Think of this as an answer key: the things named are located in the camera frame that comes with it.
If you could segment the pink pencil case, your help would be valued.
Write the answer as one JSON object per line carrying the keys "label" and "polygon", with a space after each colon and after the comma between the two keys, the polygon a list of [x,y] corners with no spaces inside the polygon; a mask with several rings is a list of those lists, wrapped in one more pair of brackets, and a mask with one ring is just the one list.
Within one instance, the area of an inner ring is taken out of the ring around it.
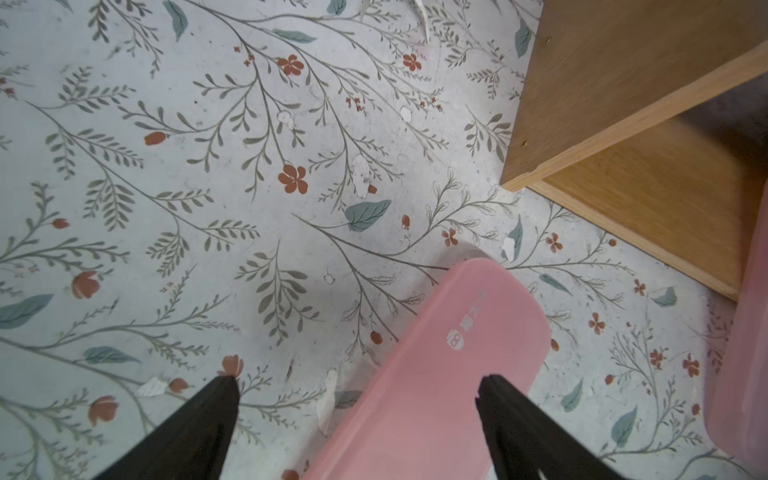
{"label": "pink pencil case", "polygon": [[705,409],[710,439],[767,474],[767,193],[762,193],[728,345]]}
{"label": "pink pencil case", "polygon": [[456,264],[306,478],[486,478],[481,380],[498,374],[528,393],[550,342],[542,308],[510,272],[488,258]]}

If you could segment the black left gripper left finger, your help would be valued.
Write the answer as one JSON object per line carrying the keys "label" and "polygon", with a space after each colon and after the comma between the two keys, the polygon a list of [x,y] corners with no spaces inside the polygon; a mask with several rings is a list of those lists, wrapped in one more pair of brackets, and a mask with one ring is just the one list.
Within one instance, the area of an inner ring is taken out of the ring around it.
{"label": "black left gripper left finger", "polygon": [[99,479],[218,479],[238,417],[232,376],[209,382]]}

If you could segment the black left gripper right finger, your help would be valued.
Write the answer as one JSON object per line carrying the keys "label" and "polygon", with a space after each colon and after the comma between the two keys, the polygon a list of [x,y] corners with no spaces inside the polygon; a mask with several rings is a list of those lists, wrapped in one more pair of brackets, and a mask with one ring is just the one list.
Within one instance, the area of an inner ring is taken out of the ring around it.
{"label": "black left gripper right finger", "polygon": [[499,479],[622,478],[500,375],[483,377],[476,407]]}

